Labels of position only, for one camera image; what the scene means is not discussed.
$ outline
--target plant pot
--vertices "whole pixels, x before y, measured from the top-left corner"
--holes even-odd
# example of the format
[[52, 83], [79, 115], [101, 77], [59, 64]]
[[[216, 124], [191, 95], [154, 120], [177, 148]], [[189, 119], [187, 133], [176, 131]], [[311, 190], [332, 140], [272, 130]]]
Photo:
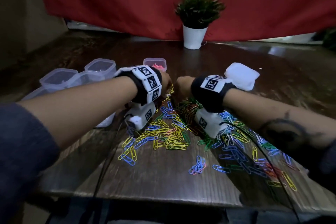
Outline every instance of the plant pot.
[[183, 46], [191, 50], [199, 49], [201, 47], [207, 29], [208, 27], [198, 29], [188, 28], [183, 25]]

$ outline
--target gray wall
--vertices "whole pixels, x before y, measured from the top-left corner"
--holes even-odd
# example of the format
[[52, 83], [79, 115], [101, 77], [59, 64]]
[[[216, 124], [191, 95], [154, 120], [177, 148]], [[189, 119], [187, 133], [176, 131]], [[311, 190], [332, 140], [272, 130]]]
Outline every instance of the gray wall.
[[0, 0], [0, 69], [68, 30], [46, 13], [43, 0]]

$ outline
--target black wristband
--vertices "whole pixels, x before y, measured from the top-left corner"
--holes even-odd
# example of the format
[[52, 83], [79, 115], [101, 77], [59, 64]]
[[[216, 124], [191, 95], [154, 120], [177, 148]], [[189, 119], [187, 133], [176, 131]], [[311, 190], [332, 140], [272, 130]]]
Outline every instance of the black wristband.
[[215, 92], [213, 90], [204, 89], [201, 87], [207, 76], [200, 76], [194, 79], [191, 84], [191, 93], [193, 97], [200, 102], [205, 110], [208, 112], [221, 113], [224, 111], [223, 98], [229, 89], [236, 89], [231, 82], [225, 83], [221, 91]]
[[[160, 71], [154, 67], [150, 67], [157, 75], [159, 78], [160, 83], [162, 84], [162, 75]], [[138, 79], [131, 71], [123, 71], [120, 74], [118, 74], [116, 77], [121, 77], [121, 76], [127, 76], [132, 79], [132, 81], [135, 83], [138, 92], [135, 96], [135, 98], [132, 99], [132, 102], [134, 103], [140, 103], [141, 105], [144, 105], [147, 103], [147, 91], [142, 84], [141, 80]]]

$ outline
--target table surface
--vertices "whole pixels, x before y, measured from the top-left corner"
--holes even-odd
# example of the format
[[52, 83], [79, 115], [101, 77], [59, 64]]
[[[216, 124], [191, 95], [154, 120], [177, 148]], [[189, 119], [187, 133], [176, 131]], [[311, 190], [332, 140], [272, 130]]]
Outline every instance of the table surface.
[[[70, 32], [31, 53], [18, 64], [0, 71], [0, 101], [21, 99], [39, 87], [38, 80], [52, 69], [65, 67], [84, 70], [95, 58], [112, 59], [117, 67], [142, 64], [144, 58], [160, 57], [167, 61], [167, 72], [174, 81], [179, 76], [223, 75], [233, 62], [240, 62], [260, 73], [253, 94], [303, 107], [335, 118], [334, 73], [336, 57], [316, 46], [283, 45], [258, 42], [207, 43], [199, 50], [188, 50], [177, 41], [156, 41], [125, 34]], [[108, 128], [92, 129], [74, 145], [61, 153], [55, 165], [45, 171], [39, 190], [55, 196], [93, 195], [104, 158], [110, 147], [117, 147], [97, 196], [101, 198], [180, 202], [222, 207], [254, 207], [264, 210], [290, 211], [282, 188], [274, 188], [272, 196], [265, 179], [245, 172], [224, 174], [212, 169], [224, 165], [218, 149], [204, 151], [197, 145], [199, 137], [189, 134], [187, 150], [153, 150], [151, 143], [137, 149], [135, 166], [118, 161], [121, 144], [127, 138], [117, 116]], [[252, 145], [246, 146], [251, 157]], [[196, 156], [206, 159], [207, 167], [200, 175], [190, 175]], [[305, 170], [293, 171], [281, 157], [273, 164], [286, 171], [297, 187], [287, 189], [298, 212], [336, 215], [335, 195], [310, 180]]]

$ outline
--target empty plastic container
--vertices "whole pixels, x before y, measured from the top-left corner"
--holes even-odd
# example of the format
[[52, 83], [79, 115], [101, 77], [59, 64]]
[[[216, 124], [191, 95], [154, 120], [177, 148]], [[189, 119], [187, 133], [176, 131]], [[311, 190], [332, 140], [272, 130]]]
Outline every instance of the empty plastic container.
[[67, 82], [78, 71], [67, 68], [57, 68], [40, 79], [40, 83], [48, 92], [63, 90], [67, 88]]
[[157, 69], [160, 69], [162, 71], [167, 70], [167, 63], [166, 60], [163, 58], [146, 58], [143, 60], [143, 64], [147, 66], [153, 66]]
[[105, 80], [105, 77], [96, 72], [84, 71], [75, 74], [67, 82], [67, 88], [90, 84], [92, 82], [99, 82]]
[[48, 90], [46, 90], [43, 86], [34, 90], [33, 92], [29, 93], [28, 95], [26, 95], [23, 99], [21, 100], [28, 100], [28, 99], [32, 99], [38, 96], [42, 96], [44, 94], [48, 94], [50, 93]]
[[114, 112], [112, 115], [108, 116], [105, 120], [103, 120], [101, 123], [99, 123], [98, 126], [96, 126], [96, 128], [105, 128], [105, 127], [111, 125], [115, 114], [116, 113]]
[[95, 59], [84, 67], [85, 71], [103, 75], [105, 79], [113, 78], [116, 73], [116, 63], [110, 59]]
[[225, 76], [233, 81], [233, 84], [241, 90], [252, 90], [254, 81], [259, 73], [241, 63], [232, 63], [226, 69]]

